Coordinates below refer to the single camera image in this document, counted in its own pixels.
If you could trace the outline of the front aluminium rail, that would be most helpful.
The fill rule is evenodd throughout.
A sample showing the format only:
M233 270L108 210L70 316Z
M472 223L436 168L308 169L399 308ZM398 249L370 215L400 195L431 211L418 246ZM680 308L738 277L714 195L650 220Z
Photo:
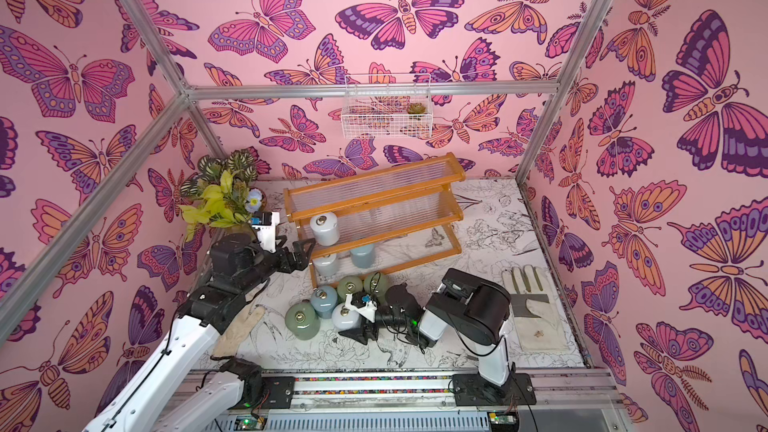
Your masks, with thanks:
M333 412L374 409L611 408L621 402L610 374L598 369L520 369L503 392L462 370L357 373L265 372L266 391L231 412Z

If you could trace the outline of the white grey work glove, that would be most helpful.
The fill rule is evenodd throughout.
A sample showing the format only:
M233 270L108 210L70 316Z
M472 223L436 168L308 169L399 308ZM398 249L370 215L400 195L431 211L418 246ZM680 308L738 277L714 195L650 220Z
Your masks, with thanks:
M511 294L514 329L526 352L566 352L567 339L544 271L530 264L502 273Z

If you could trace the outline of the beige work glove left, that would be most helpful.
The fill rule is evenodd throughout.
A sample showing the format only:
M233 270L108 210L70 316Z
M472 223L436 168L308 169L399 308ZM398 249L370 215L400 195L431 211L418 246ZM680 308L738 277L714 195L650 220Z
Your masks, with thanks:
M225 360L235 357L242 342L260 323L265 313L266 309L262 305L244 307L217 341L210 358L212 360Z

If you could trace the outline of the large green tea canister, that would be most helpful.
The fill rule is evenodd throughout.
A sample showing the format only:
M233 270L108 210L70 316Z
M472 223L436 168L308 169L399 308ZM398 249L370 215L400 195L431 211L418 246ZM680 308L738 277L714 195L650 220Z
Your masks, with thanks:
M318 334L320 325L320 318L309 301L292 305L285 314L285 326L297 340L311 340Z

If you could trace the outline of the small plant in basket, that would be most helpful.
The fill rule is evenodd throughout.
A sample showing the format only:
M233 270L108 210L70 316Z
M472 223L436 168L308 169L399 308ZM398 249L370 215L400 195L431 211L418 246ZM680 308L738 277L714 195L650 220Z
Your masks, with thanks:
M423 103L410 103L407 107L409 115L421 116L427 113L427 106Z

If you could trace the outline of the wooden three-tier shelf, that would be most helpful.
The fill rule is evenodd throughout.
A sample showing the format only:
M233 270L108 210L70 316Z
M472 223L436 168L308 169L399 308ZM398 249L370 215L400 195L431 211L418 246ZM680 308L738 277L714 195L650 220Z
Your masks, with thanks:
M382 268L391 274L462 252L452 224L464 218L451 185L466 179L451 153L386 170L286 189L284 211L300 239L314 238L310 219L333 212L338 217L340 240L333 246L316 244L312 259L336 254L340 263L351 249L394 239L416 238L418 232L443 231L449 248Z

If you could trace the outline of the blue canister bottom shelf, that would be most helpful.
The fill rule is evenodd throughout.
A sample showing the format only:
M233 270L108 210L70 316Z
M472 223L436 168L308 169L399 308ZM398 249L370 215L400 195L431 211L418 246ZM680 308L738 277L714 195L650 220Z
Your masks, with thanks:
M375 245L367 244L351 249L350 258L353 265L357 268L368 269L373 267L376 261Z

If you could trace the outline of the large blue tea canister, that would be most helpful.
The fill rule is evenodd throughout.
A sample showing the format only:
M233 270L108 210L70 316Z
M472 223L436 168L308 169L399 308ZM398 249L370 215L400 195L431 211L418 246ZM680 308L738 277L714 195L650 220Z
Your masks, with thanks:
M317 287L310 297L310 304L320 319L331 319L338 303L337 290L330 285Z

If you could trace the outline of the white canister bottom shelf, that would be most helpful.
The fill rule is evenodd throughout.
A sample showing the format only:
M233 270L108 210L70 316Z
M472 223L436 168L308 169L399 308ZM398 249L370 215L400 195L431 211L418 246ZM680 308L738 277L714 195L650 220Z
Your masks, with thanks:
M332 277L340 270L340 260L336 254L314 258L313 265L319 277Z

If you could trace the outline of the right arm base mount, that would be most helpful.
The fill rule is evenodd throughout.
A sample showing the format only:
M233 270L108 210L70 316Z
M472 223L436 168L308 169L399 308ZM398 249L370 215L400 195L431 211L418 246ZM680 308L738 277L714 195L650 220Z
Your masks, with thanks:
M457 406L536 405L537 398L528 374L512 373L501 386L478 373L455 374L449 389Z

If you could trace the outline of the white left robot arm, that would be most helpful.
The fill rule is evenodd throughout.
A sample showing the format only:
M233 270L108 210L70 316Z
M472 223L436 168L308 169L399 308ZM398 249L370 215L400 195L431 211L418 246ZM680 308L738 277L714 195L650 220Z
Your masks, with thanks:
M267 248L250 234L232 234L215 242L206 280L180 306L161 345L118 395L87 425L88 431L152 431L169 400L204 352L233 329L237 316L263 291L275 273L290 274L309 266L313 239L286 244L274 238ZM214 377L171 414L170 430L199 430L226 409L263 390L258 365L231 358Z

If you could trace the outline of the small green tea canister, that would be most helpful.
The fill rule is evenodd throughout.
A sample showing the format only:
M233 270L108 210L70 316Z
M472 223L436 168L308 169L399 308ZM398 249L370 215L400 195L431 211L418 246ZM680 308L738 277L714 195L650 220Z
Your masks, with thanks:
M377 271L364 277L363 287L367 293L375 296L379 302L384 302L390 282L386 274Z

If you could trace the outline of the clear vase with plants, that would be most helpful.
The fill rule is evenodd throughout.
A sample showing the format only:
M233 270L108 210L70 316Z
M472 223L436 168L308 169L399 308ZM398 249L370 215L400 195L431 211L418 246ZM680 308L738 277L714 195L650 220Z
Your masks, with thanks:
M252 147L220 159L203 156L197 174L180 186L188 203L180 207L187 224L186 239L204 228L269 226L277 222L266 210L267 194L257 186L265 163Z

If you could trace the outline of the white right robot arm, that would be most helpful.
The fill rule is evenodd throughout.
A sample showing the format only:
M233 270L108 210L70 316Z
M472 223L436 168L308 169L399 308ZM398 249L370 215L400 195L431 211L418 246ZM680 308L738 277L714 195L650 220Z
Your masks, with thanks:
M363 345L376 341L384 328L394 338L426 351L451 329L478 359L478 373L486 383L501 388L514 372L506 345L511 295L484 278L450 268L424 306L402 283L390 286L383 300L372 292L356 292L344 307L360 316L360 324L339 334Z

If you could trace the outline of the white tea canister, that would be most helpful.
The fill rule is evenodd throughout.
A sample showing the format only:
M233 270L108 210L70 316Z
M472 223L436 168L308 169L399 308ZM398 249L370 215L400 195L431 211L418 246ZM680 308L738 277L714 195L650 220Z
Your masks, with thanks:
M338 304L332 312L333 327L341 332L356 329L361 324L361 316L355 309L348 308L345 304Z
M310 219L310 230L316 242L323 247L333 246L340 240L338 217L333 212L313 216Z

